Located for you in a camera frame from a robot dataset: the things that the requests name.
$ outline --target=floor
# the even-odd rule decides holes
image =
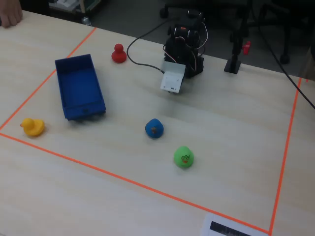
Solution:
[[[260,6],[270,0],[254,1],[254,9],[258,15]],[[110,30],[133,37],[138,37],[164,21],[159,16],[159,10],[164,6],[164,0],[108,0],[102,9],[91,18],[92,25],[101,29]],[[170,10],[170,17],[184,14],[185,10]],[[227,10],[220,14],[225,21],[239,23],[235,11]],[[166,24],[145,39],[157,43],[165,43],[168,35]],[[209,40],[206,44],[206,55],[229,59],[232,52],[232,43],[229,41],[231,31],[224,26],[221,20],[210,17],[208,23]],[[284,33],[281,27],[263,27],[263,32],[268,38],[276,55],[279,57],[283,50]],[[285,66],[291,75],[298,75],[306,52],[309,48],[311,35],[306,35],[300,30],[293,30],[290,43],[291,63]],[[252,42],[248,56],[241,56],[242,63],[266,68],[274,71],[281,71],[270,52],[264,45],[258,30],[250,29],[250,36],[245,39]]]

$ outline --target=blue rubber duck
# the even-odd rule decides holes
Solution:
[[[158,119],[152,119],[146,124],[146,133],[154,139],[162,136],[164,127]]]

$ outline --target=blue plastic bin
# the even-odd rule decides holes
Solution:
[[[55,61],[64,117],[82,119],[106,111],[90,54]]]

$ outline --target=cable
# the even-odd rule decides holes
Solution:
[[[171,58],[175,63],[177,63],[177,61],[166,52],[164,47],[165,45],[163,45],[163,51],[165,52],[165,54],[168,55],[168,57]]]
[[[296,87],[296,89],[300,92],[300,94],[305,98],[305,100],[315,109],[314,104],[307,98],[307,96],[305,96],[305,94],[300,90],[300,88],[296,85],[296,83],[291,79],[291,77],[288,75],[288,73],[285,71],[284,67],[281,65],[281,62],[278,60],[276,54],[274,53],[274,51],[272,50],[270,44],[268,43],[267,39],[265,38],[265,35],[262,33],[261,29],[260,29],[260,24],[259,24],[259,20],[257,20],[257,18],[255,17],[254,14],[254,10],[253,10],[253,6],[252,6],[252,17],[254,19],[254,21],[257,23],[258,25],[258,31],[262,37],[262,39],[264,40],[267,48],[269,49],[269,51],[271,52],[272,56],[274,57],[274,59],[276,60],[277,64],[279,65],[280,69],[283,71],[283,73],[288,77],[288,79],[291,81],[291,83],[293,83],[293,85]]]
[[[206,52],[206,45],[203,47],[203,51],[202,51],[202,53],[201,53],[198,57],[201,57],[202,55],[204,55],[205,52]]]
[[[208,30],[207,30],[207,27],[206,27],[205,23],[203,23],[203,25],[204,25],[205,30],[206,30],[206,33],[207,33],[207,38],[206,38],[206,40],[203,42],[203,44],[202,44],[199,48],[202,48],[202,47],[203,47],[203,45],[205,45],[205,43],[206,43],[206,42],[207,42],[207,40],[208,40]]]
[[[149,64],[143,64],[143,63],[137,63],[137,62],[135,62],[135,61],[134,61],[133,59],[131,59],[130,56],[129,56],[129,48],[130,48],[131,45],[134,44],[134,42],[137,41],[138,39],[143,38],[144,36],[147,36],[149,33],[152,33],[153,31],[155,31],[157,28],[161,27],[162,25],[164,25],[164,24],[166,24],[166,23],[168,23],[168,22],[170,22],[170,21],[174,21],[174,20],[178,20],[178,17],[177,17],[177,18],[171,18],[171,19],[168,19],[168,20],[162,22],[161,24],[159,24],[158,26],[154,27],[154,28],[153,28],[152,30],[150,30],[149,32],[143,34],[143,35],[140,36],[140,37],[137,37],[134,41],[132,41],[132,42],[129,44],[128,48],[127,48],[127,56],[128,56],[128,58],[129,58],[129,60],[130,60],[131,62],[133,62],[134,64],[136,64],[136,65],[143,65],[143,66],[148,66],[148,67],[157,69],[157,70],[161,71],[161,72],[164,74],[164,71],[162,71],[160,68],[158,68],[158,67],[156,67],[156,66],[154,66],[154,65],[149,65]]]
[[[196,71],[197,70],[197,60],[196,60],[196,56],[195,54],[193,53],[193,51],[191,51],[191,54],[193,55],[193,58],[195,59],[195,69],[193,69],[192,66],[190,66],[192,68],[193,71]]]

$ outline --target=orange tape line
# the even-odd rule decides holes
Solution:
[[[207,211],[207,212],[213,213],[213,214],[215,214],[215,215],[218,215],[218,216],[224,217],[224,218],[226,218],[226,219],[229,219],[229,220],[235,221],[235,222],[237,222],[237,223],[239,223],[239,224],[242,224],[242,225],[248,226],[248,227],[250,227],[250,228],[252,228],[252,229],[255,229],[255,230],[261,231],[261,232],[266,233],[266,234],[268,233],[268,231],[267,231],[267,230],[261,229],[261,228],[259,228],[259,227],[257,227],[257,226],[251,225],[251,224],[249,224],[249,223],[246,223],[246,222],[244,222],[244,221],[241,221],[241,220],[238,220],[238,219],[236,219],[236,218],[230,217],[230,216],[228,216],[228,215],[224,215],[224,214],[222,214],[222,213],[219,213],[219,212],[217,212],[217,211],[214,211],[214,210],[208,209],[208,208],[206,208],[206,207],[203,207],[203,206],[197,205],[197,204],[195,204],[195,203],[191,203],[191,202],[189,202],[189,201],[186,201],[186,200],[184,200],[184,199],[181,199],[181,198],[175,197],[175,196],[170,195],[170,194],[168,194],[168,193],[164,193],[164,192],[159,191],[159,190],[157,190],[157,189],[151,188],[151,187],[146,186],[146,185],[144,185],[144,184],[141,184],[141,183],[138,183],[138,182],[133,181],[133,180],[131,180],[131,179],[128,179],[128,178],[126,178],[126,177],[119,176],[119,175],[114,174],[114,173],[112,173],[112,172],[109,172],[109,171],[103,170],[103,169],[101,169],[101,168],[99,168],[99,167],[92,166],[92,165],[87,164],[87,163],[84,163],[84,162],[82,162],[82,161],[78,161],[78,160],[76,160],[76,159],[73,159],[73,158],[70,158],[70,157],[67,157],[67,156],[61,155],[61,154],[59,154],[59,153],[56,153],[56,152],[53,152],[53,151],[50,151],[50,150],[44,149],[44,148],[42,148],[42,147],[36,146],[36,145],[34,145],[34,144],[31,144],[31,143],[28,143],[28,142],[26,142],[26,141],[23,141],[23,140],[20,140],[20,139],[17,139],[17,138],[11,137],[11,136],[6,135],[6,134],[3,134],[3,133],[0,133],[0,135],[1,135],[1,136],[3,136],[3,137],[9,138],[9,139],[15,140],[15,141],[17,141],[17,142],[23,143],[23,144],[25,144],[25,145],[31,146],[31,147],[36,148],[36,149],[38,149],[38,150],[41,150],[41,151],[47,152],[47,153],[49,153],[49,154],[55,155],[55,156],[57,156],[57,157],[63,158],[63,159],[65,159],[65,160],[68,160],[68,161],[74,162],[74,163],[76,163],[76,164],[79,164],[79,165],[82,165],[82,166],[88,167],[88,168],[90,168],[90,169],[93,169],[93,170],[96,170],[96,171],[102,172],[102,173],[104,173],[104,174],[110,175],[110,176],[112,176],[112,177],[115,177],[115,178],[121,179],[121,180],[126,181],[126,182],[128,182],[128,183],[132,183],[132,184],[134,184],[134,185],[137,185],[137,186],[142,187],[142,188],[145,188],[145,189],[147,189],[147,190],[149,190],[149,191],[152,191],[152,192],[155,192],[155,193],[161,194],[161,195],[163,195],[163,196],[165,196],[165,197],[168,197],[168,198],[174,199],[174,200],[179,201],[179,202],[181,202],[181,203],[184,203],[184,204],[190,205],[190,206],[192,206],[192,207],[196,207],[196,208],[199,208],[199,209],[201,209],[201,210],[204,210],[204,211]]]
[[[299,80],[299,84],[298,84],[299,88],[301,86],[301,82],[302,82],[302,78],[300,78],[300,80]],[[278,203],[279,203],[279,197],[280,197],[280,192],[281,192],[281,186],[282,186],[282,180],[284,178],[284,168],[285,168],[285,163],[286,163],[287,151],[289,149],[291,130],[292,130],[293,119],[294,119],[294,114],[295,114],[295,109],[296,109],[298,97],[299,97],[299,91],[296,90],[293,108],[292,108],[292,113],[291,113],[290,124],[289,124],[289,128],[287,131],[287,136],[286,136],[286,142],[285,142],[285,148],[284,148],[284,153],[283,153],[283,160],[282,160],[282,166],[281,166],[281,171],[280,171],[280,178],[279,178],[279,183],[278,183],[278,188],[277,188],[277,194],[276,194],[274,209],[272,211],[272,217],[271,217],[271,222],[270,222],[270,227],[269,227],[269,232],[268,232],[268,235],[270,235],[270,236],[272,234],[272,230],[273,230],[274,223],[275,223],[275,218],[276,218],[276,213],[277,213],[277,208],[278,208]]]
[[[73,50],[72,52],[67,56],[67,58],[69,58],[96,30],[96,28],[94,28]],[[12,115],[10,115],[10,117],[0,126],[0,130],[3,129],[3,127],[5,127],[10,120],[19,112],[19,110],[24,107],[24,105],[35,95],[35,93],[37,93],[37,91],[53,76],[53,74],[56,72],[56,69],[51,72],[51,74],[37,87],[37,89],[35,89],[34,92],[31,93],[31,95],[18,107],[18,109],[15,110],[15,112],[13,112]]]

